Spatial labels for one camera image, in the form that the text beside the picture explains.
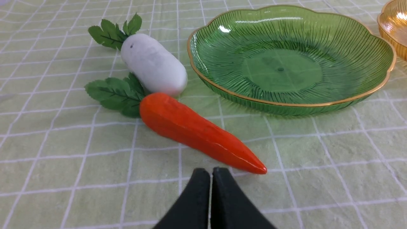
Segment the gold rim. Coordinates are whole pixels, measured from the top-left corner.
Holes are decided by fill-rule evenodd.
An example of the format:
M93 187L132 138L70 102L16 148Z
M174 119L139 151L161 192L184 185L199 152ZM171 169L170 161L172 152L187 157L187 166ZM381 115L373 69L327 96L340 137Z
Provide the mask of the gold rim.
M333 102L328 102L328 103L315 103L315 104L277 103L277 102L271 102L271 101L266 101L266 100L261 100L261 99L254 99L254 98L251 98L251 97L247 97L247 96L244 96L244 95L239 95L239 94L237 94L237 93L234 93L234 92L232 92L232 91L230 91L230 90L228 90L228 89L226 89L226 88L224 88L224 87L222 87L222 86L220 86L220 85L218 85L218 84L212 82L211 80L209 80L207 77L205 77L205 76L196 68L196 66L195 66L194 63L193 63L192 53L191 53L191 49L190 49L189 44L190 44L190 42L191 42L192 36L193 36L197 31L199 31L200 29L203 29L203 28L208 27L215 19L219 18L220 16L222 16L222 15L224 15L224 14L230 13L230 12L234 12L234 11L259 11L259 10L262 10L262 9L272 8L272 7L296 7L296 8L305 9L305 10L308 10L308 11L311 11L311 12L314 12L314 13L317 13L317 14L338 15L338 16L341 16L341 17L345 17L345 18L352 19L352 20L354 20L354 21L360 23L363 27L365 27L365 28L369 31L369 33L370 33L371 36L377 37L377 38L383 40L384 42L386 42L386 43L391 47L391 49L392 49L392 51L393 51L393 61L392 61L392 64L390 65L389 69L387 70L386 78L385 78L379 85L377 85L375 88L373 88L373 89L371 89L371 90L369 90L369 91L367 91L367 92L365 92L365 93L362 93L362 94L359 94L359 95L357 95L357 96L353 96L353 97L350 97L350 98L347 98L347 99L342 99L342 100L333 101ZM208 22L205 26L202 26L202 27L200 27L200 28L194 30L194 31L191 33L191 35L189 36L188 41L187 41L187 47L186 47L186 49L187 49L187 52L188 52L189 61L190 61L190 64L191 64L192 69L198 74L198 76L199 76L201 79L205 80L206 82L210 83L212 86L214 86L214 87L220 89L221 91L223 91L223 92L225 92L225 93L228 93L228 94L230 94L230 95L239 97L239 98L241 98L241 99L249 100L249 101L254 101L254 102L264 103L264 104L269 104L269 105L293 106L293 107L323 107L323 106L330 106L330 105L335 105L335 104L341 104L341 103L350 102L350 101L353 101L353 100L356 100L356 99L363 98L363 97L368 96L368 95L370 95L370 94L373 94L374 92L376 92L377 90L379 90L380 88L382 88L382 87L387 83L387 81L388 81L389 78L390 78L390 72L393 70L394 66L396 65L396 59L397 59L396 50L394 49L393 45L391 45L390 42L388 42L387 40L385 40L385 39L383 39L383 38L381 38L381 37L379 37L379 36L374 35L374 34L372 33L372 31L371 31L364 23L361 23L360 21L358 21L358 20L356 20L356 19L354 19L354 18L345 16L345 15L341 15L341 14L338 14L338 13L316 12L316 11L313 11L313 10L308 9L308 8L305 8L305 7L299 7L299 6L293 6L293 5L286 5L286 4L282 4L282 5L271 5L271 6L267 6L267 7L261 7L261 8L258 8L258 9L235 9L235 10L231 10L231 11L227 11L227 12L221 13L221 14L219 14L218 16L214 17L214 18L213 18L210 22Z
M385 30L385 29L383 28L383 25L382 25L382 22L381 22L381 19L380 19L380 17L381 17L381 16L385 13L385 11L387 10L387 9L386 9L387 6L388 6L390 3L396 2L396 1L399 1L399 0L390 0L390 1L388 1L388 2L383 6L383 8L382 8L380 14L377 16L376 21L377 21L377 24L379 25L379 29L380 29L381 31L383 31L385 34L387 34L387 36L389 36L391 39L393 39L393 41L395 41L398 45L402 46L403 48L407 48L405 45L399 43L399 42L397 41L397 39L395 39L395 38L393 37L393 35L391 35L390 33L388 33L387 30Z

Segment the green tablecloth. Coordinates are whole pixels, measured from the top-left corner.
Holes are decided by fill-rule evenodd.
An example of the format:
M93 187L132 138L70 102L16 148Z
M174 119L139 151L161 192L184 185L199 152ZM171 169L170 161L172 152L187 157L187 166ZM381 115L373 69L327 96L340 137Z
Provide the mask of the green tablecloth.
M146 229L195 167L222 164L102 109L83 86L127 76L119 54L87 33L135 12L141 32L188 70L181 102L247 143L263 176L233 170L281 229L402 229L407 225L407 67L384 89L339 112L261 116L226 101L193 73L186 39L218 14L294 4L352 16L378 33L386 0L11 0L0 6L0 227Z

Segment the radish leaf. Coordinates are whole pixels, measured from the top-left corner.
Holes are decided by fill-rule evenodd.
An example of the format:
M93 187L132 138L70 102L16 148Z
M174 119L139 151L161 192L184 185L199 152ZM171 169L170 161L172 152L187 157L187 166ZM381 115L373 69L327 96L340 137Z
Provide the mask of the radish leaf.
M140 30L142 24L142 19L137 13L129 20L125 21L123 24L123 31L127 36L131 36Z
M106 19L102 19L101 26L89 27L88 32L96 43L113 49L120 50L125 40L118 34L116 26Z

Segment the green plate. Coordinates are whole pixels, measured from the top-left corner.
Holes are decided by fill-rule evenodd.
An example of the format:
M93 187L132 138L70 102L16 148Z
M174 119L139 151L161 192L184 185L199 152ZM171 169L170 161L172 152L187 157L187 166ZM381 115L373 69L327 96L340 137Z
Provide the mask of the green plate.
M214 92L276 115L355 104L385 85L396 63L393 46L360 22L290 5L228 11L187 44Z

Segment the plastic vegetable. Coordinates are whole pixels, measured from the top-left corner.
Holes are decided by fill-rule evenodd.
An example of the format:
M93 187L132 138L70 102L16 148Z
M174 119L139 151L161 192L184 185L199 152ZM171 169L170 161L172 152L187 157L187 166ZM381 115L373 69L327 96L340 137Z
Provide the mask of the plastic vegetable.
M188 81L185 67L157 40L136 33L141 23L135 14L121 31L118 24L102 19L101 26L91 26L88 32L98 44L120 50L123 62L147 91L178 96Z
M234 168L267 173L264 164L234 135L164 93L147 95L140 103L140 115L150 129L163 137Z
M88 29L98 44L121 50L122 59L132 71L123 80L107 78L88 83L88 95L106 109L141 117L157 134L225 164L255 174L267 173L263 163L235 136L171 97L186 87L185 67L155 39L135 34L141 22L136 14L124 23L123 31L105 19L100 27ZM146 96L143 86L153 93Z
M234 168L255 174L267 168L234 135L198 115L164 93L144 94L143 87L130 74L127 78L96 80L85 86L90 97L123 115L141 117L157 134L197 149Z
M188 81L185 67L154 38L143 33L129 36L121 57L149 92L178 96L184 91Z

